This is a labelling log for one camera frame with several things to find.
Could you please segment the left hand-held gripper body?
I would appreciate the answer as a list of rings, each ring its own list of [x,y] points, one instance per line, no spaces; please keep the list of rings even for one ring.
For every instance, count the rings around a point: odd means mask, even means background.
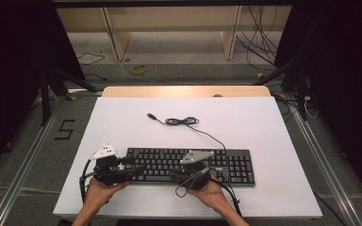
[[[90,160],[95,161],[94,178],[106,186],[125,183],[130,180],[128,172],[119,169],[126,158],[117,157],[116,154],[117,151],[112,146],[105,145],[90,157]]]

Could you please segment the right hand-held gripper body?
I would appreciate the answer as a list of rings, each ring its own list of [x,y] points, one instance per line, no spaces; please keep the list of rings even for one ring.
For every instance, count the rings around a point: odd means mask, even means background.
[[[211,178],[205,160],[212,156],[214,156],[213,152],[189,151],[180,161],[179,185],[186,189],[199,190],[203,188]]]

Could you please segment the black keyboard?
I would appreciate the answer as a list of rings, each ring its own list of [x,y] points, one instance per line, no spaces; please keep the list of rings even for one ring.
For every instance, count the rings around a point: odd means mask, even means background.
[[[176,185],[171,180],[170,170],[181,170],[180,161],[193,149],[176,148],[129,148],[126,155],[133,155],[134,166],[145,165],[143,174],[133,181],[140,185]],[[197,149],[213,152],[214,156],[205,160],[210,175],[221,183],[231,186],[255,186],[253,163],[249,150]]]

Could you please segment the person's left hand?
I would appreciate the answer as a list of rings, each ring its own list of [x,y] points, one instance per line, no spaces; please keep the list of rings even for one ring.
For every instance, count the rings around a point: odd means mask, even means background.
[[[84,200],[84,206],[92,210],[99,210],[116,192],[126,188],[128,185],[129,183],[125,182],[106,186],[105,184],[98,182],[95,178],[91,178],[87,189],[87,195]]]

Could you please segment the person's right hand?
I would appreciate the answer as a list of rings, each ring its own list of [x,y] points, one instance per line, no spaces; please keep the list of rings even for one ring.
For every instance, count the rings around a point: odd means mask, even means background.
[[[217,182],[218,180],[215,177],[211,177],[203,188],[198,190],[189,189],[188,193],[219,214],[233,211],[232,206],[222,192],[221,186]]]

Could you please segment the white table board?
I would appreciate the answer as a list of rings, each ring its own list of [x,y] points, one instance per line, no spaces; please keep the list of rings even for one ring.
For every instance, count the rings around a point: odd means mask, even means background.
[[[78,213],[81,172],[90,156],[106,144],[119,156],[130,147],[249,150],[255,186],[235,190],[244,217],[321,217],[272,97],[99,98],[55,214]]]

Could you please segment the wooden table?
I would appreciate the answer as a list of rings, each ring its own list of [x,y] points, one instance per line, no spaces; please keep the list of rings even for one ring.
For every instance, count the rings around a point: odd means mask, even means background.
[[[264,86],[113,86],[103,97],[270,97]]]

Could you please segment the yellow tape roll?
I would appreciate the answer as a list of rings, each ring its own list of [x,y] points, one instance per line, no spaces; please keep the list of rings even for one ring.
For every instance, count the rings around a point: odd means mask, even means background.
[[[133,65],[131,67],[131,73],[135,75],[141,75],[147,72],[147,68],[144,65]]]

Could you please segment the black metal stand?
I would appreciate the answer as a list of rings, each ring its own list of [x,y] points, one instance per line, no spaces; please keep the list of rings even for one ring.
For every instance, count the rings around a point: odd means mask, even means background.
[[[295,56],[290,62],[286,63],[284,66],[270,73],[268,76],[259,79],[257,82],[254,83],[254,86],[263,86],[281,74],[285,75],[285,78],[281,85],[283,91],[291,91],[294,88],[297,89],[297,110],[303,120],[306,121],[308,114],[306,113],[304,107],[304,97],[306,96],[305,71],[302,60],[299,57]]]
[[[102,91],[84,80],[77,78],[70,73],[63,71],[58,67],[48,67],[41,72],[40,75],[40,91],[41,91],[41,104],[42,104],[42,122],[44,126],[51,117],[51,107],[49,101],[49,91],[51,89],[58,97],[64,97],[69,93],[63,81],[69,80],[70,82],[78,85],[91,92]]]

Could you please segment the wooden shelf unit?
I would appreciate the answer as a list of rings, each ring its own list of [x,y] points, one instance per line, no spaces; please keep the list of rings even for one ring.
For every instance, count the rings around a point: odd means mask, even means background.
[[[239,31],[282,31],[291,6],[60,8],[70,33],[105,32],[117,60],[124,57],[132,32],[217,31],[224,57],[233,57]]]

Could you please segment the black curtain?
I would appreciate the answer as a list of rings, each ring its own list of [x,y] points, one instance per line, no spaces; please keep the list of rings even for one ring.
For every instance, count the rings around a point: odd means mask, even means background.
[[[85,76],[55,8],[0,0],[0,155],[40,89],[41,73]]]
[[[362,183],[362,0],[293,0],[275,65],[290,61],[317,18],[304,52],[309,89]]]

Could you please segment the short aluminium rail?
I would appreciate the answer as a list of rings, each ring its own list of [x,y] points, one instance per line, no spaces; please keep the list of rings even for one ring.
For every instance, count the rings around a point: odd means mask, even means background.
[[[87,89],[68,89],[67,96],[102,96],[103,91],[91,91]]]

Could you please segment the aluminium floor rail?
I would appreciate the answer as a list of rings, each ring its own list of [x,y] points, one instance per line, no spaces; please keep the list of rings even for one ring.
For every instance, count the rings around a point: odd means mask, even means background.
[[[290,107],[290,115],[297,122],[297,125],[300,128],[301,133],[304,136],[304,139],[308,145],[310,152],[312,153],[321,174],[330,189],[335,202],[343,216],[343,223],[345,226],[362,226],[362,219],[359,216],[357,210],[354,207],[354,203],[343,187],[342,183],[337,177],[336,172],[334,171],[331,162],[327,159],[325,153],[323,152],[320,143],[315,137],[311,127],[308,125],[308,122],[304,120],[301,116],[301,113],[304,113],[304,110],[301,112],[299,110],[298,104],[294,101]]]
[[[8,214],[20,194],[21,188],[41,151],[41,147],[50,132],[52,124],[57,117],[58,110],[63,105],[64,100],[64,97],[57,97],[53,102],[52,109],[49,110],[50,116],[48,117],[48,120],[39,127],[39,130],[36,133],[32,144],[28,148],[21,166],[10,181],[9,186],[5,189],[5,193],[0,201],[0,226],[5,224]]]

